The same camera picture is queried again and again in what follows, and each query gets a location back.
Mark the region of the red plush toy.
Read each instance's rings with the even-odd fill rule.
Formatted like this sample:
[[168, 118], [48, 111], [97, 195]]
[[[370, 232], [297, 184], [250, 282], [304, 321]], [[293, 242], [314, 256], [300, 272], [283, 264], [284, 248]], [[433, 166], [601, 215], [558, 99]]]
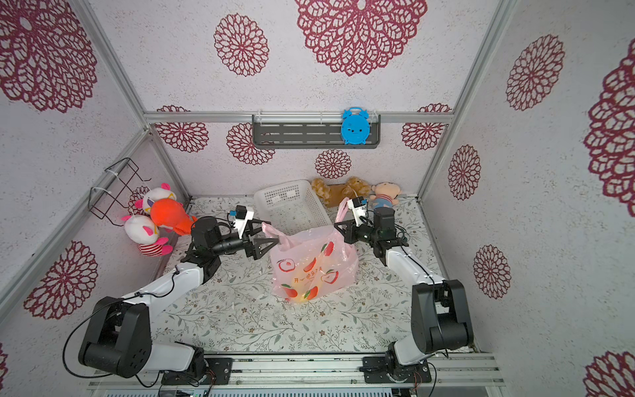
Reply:
[[160, 199], [150, 207], [150, 218], [157, 227], [169, 229], [179, 236], [190, 235], [197, 221], [185, 212], [181, 203], [169, 198]]

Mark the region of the small doll blue outfit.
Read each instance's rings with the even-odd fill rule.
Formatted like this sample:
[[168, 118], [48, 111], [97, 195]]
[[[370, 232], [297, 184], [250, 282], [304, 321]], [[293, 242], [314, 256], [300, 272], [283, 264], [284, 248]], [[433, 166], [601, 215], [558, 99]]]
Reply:
[[397, 184], [383, 182], [371, 187], [372, 193], [369, 198], [370, 209], [393, 208], [399, 203], [398, 196], [402, 193]]

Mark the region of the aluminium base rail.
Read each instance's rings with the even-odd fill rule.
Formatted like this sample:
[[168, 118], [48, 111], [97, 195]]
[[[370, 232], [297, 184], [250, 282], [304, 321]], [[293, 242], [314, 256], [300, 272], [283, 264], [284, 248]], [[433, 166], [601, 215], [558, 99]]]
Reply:
[[490, 353], [437, 354], [399, 375], [383, 353], [209, 354], [214, 389], [331, 387], [504, 387]]

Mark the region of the white pink plush upper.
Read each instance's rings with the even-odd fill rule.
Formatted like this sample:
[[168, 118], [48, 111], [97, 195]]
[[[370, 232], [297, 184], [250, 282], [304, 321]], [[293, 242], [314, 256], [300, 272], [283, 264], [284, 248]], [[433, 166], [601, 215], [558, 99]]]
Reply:
[[176, 194], [167, 183], [150, 190], [147, 186], [140, 186], [132, 191], [128, 200], [128, 212], [130, 215], [150, 215], [152, 205], [161, 199], [177, 200]]

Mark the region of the white pink plush lower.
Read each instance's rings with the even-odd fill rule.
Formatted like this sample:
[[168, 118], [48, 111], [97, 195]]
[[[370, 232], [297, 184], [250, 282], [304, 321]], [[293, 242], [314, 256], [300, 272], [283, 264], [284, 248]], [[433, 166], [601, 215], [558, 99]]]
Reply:
[[122, 217], [124, 231], [137, 244], [143, 256], [160, 257], [170, 255], [174, 248], [168, 244], [168, 238], [160, 236], [159, 228], [145, 215], [127, 215]]

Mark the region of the white pink plush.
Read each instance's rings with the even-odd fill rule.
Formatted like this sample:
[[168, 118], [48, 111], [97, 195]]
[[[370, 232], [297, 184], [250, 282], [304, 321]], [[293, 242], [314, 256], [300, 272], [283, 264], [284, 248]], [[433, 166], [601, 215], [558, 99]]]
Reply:
[[177, 200], [176, 194], [167, 183], [150, 190], [147, 186], [140, 186], [132, 191], [128, 200], [128, 212], [130, 215], [150, 215], [152, 205], [161, 199]]
[[160, 257], [170, 255], [174, 248], [168, 244], [168, 238], [160, 236], [159, 228], [145, 215], [127, 215], [122, 217], [124, 231], [137, 244], [143, 256]]

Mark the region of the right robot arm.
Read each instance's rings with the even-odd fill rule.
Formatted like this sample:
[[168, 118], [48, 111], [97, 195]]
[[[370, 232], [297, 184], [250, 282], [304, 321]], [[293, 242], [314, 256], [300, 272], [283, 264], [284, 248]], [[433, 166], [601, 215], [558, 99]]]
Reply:
[[345, 198], [334, 228], [347, 244], [366, 243], [375, 258], [411, 288], [410, 334], [392, 342], [383, 357], [364, 357], [359, 371], [365, 383], [416, 385], [430, 382], [436, 368], [429, 359], [473, 344], [466, 290], [461, 281], [448, 280], [426, 268], [409, 248], [409, 237], [395, 221], [391, 207], [368, 209], [363, 197]]

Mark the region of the brown teddy bear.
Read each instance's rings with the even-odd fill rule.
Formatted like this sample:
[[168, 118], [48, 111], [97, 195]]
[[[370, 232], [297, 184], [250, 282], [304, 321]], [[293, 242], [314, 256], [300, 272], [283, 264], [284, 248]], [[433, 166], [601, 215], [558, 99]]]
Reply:
[[367, 197], [371, 192], [371, 184], [357, 177], [335, 185], [329, 185], [325, 180], [317, 178], [310, 185], [326, 208], [337, 207], [344, 198]]

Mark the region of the blue alarm clock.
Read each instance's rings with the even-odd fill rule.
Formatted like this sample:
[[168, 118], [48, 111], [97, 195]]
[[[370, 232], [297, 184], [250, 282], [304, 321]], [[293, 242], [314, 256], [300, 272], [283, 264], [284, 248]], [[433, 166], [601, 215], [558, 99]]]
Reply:
[[345, 145], [365, 145], [369, 135], [370, 123], [367, 111], [354, 107], [342, 114], [341, 137]]

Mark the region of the pink plastic bag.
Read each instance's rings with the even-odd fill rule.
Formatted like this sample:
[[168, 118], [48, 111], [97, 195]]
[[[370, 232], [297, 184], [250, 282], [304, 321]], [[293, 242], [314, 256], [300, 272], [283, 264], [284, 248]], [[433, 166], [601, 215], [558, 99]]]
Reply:
[[279, 239], [269, 251], [274, 295], [303, 304], [355, 284], [357, 249], [344, 243], [333, 224], [294, 235], [270, 224], [263, 232], [268, 238]]

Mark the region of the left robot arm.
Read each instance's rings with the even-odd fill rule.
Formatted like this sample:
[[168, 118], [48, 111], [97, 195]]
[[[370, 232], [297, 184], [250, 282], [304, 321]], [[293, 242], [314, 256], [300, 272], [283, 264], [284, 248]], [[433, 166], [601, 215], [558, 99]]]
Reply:
[[81, 322], [80, 365], [97, 370], [95, 378], [138, 377], [158, 372], [163, 383], [194, 385], [208, 375], [204, 350], [184, 342], [161, 343], [152, 337], [151, 321], [192, 290], [213, 279], [223, 256], [244, 251], [259, 260], [279, 244], [262, 233], [270, 223], [255, 218], [252, 208], [239, 205], [226, 218], [193, 220], [192, 241], [181, 263], [168, 275], [121, 298], [105, 297]]

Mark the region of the white plastic basket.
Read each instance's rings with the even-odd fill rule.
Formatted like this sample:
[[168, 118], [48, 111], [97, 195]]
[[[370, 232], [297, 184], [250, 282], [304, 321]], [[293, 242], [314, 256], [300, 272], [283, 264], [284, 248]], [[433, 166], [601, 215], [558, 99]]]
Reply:
[[279, 231], [296, 233], [332, 225], [323, 204], [307, 180], [274, 185], [254, 194], [256, 213]]

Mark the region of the grey wall shelf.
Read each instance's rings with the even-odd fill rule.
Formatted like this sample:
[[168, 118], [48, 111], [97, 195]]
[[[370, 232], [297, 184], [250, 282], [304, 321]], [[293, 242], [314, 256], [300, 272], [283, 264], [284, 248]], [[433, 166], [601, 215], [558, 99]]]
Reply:
[[338, 122], [265, 122], [252, 117], [252, 141], [262, 150], [278, 149], [375, 149], [380, 144], [381, 117], [372, 114], [369, 135], [363, 144], [346, 143], [342, 120]]

